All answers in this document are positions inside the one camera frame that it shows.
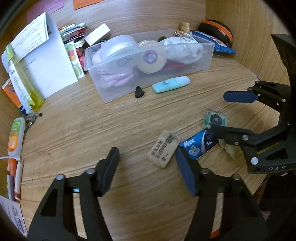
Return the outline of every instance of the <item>orange print on bottle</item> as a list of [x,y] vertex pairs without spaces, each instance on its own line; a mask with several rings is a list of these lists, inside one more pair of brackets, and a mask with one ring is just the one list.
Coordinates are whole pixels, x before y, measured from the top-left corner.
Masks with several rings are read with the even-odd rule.
[[13,152],[17,148],[18,134],[12,133],[8,141],[8,151]]

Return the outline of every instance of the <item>white cable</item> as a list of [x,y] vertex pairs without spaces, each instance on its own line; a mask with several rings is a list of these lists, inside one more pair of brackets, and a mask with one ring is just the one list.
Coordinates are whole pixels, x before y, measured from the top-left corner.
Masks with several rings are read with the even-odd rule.
[[9,158],[15,159],[15,157],[10,157],[10,156],[3,156],[3,157],[0,157],[0,159],[9,159]]

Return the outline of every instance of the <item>green cap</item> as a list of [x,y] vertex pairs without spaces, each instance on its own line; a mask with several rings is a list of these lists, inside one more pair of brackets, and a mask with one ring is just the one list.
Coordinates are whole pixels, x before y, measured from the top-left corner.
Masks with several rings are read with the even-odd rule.
[[11,60],[13,56],[15,56],[15,52],[13,51],[13,48],[11,46],[11,44],[8,44],[5,48],[5,52],[7,55],[7,60]]

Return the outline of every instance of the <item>pink sticky note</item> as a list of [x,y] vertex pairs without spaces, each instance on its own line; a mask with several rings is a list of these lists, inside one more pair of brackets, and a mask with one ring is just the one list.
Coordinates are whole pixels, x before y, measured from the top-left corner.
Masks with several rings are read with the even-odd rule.
[[41,0],[27,11],[28,23],[44,12],[51,14],[62,7],[64,7],[64,0]]

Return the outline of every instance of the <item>yellow liquid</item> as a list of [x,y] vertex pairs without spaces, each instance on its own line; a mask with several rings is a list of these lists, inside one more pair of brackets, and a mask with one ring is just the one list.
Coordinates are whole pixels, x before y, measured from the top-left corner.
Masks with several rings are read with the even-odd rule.
[[31,82],[29,81],[27,75],[25,74],[25,72],[24,72],[24,70],[23,70],[23,68],[16,56],[12,57],[12,59],[8,62],[8,66],[10,66],[11,64],[14,64],[15,69],[17,70],[17,73],[20,77],[20,81],[23,83],[29,96],[31,97],[32,101],[34,102],[33,105],[30,104],[30,107],[32,108],[32,110],[34,112],[39,111],[44,103],[41,95],[32,86]]

